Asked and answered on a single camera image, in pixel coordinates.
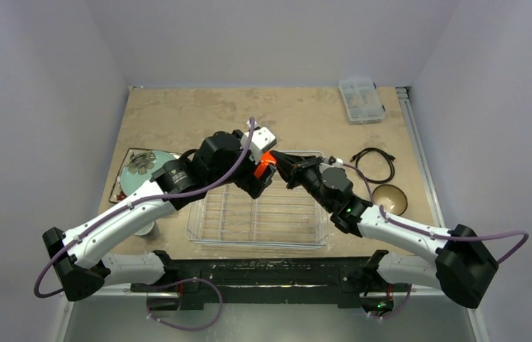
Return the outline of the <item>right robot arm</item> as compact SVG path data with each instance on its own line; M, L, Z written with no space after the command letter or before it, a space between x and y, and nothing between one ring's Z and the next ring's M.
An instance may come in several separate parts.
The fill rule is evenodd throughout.
M479 307L499 269L484 238L462 224L453 229L432 227L388 214L353 192L343 168L316 156L271 152L288 189L302 187L328 214L340 231L374 239L410 252L383 252L365 268L365 284L380 290L387 284L413 284L442 291L456 304Z

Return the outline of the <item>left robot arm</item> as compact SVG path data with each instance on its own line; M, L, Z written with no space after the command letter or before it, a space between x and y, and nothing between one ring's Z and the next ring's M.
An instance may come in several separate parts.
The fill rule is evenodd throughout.
M199 148L166 161L137 190L101 215L75 228L52 227L42 235L53 269L69 301L80 301L104 286L124 283L170 290L176 272L167 266L167 254L153 251L123 256L112 250L148 224L205 198L208 191L233 183L257 198L269 185L270 175L257 175L264 153L276 145L276 136L257 127L253 132L219 131Z

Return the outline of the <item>brown bowl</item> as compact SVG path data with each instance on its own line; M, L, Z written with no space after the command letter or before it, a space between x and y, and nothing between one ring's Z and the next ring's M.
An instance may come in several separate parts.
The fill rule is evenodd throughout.
M403 215L408 209L407 195L397 186L384 184L377 186L373 192L373 201L382 205L386 212Z

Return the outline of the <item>grey coffee mug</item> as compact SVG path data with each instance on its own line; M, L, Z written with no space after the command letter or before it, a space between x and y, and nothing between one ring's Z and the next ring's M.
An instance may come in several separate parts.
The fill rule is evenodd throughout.
M148 239L158 234L156 222L151 222L135 232L135 236Z

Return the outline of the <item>orange bowl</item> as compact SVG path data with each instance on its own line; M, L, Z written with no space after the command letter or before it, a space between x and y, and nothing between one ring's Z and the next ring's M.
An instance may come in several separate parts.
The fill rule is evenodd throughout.
M262 178L270 167L276 168L276 158L271 154L271 151L268 151L261 156L260 162L254 171L254 176L258 179Z

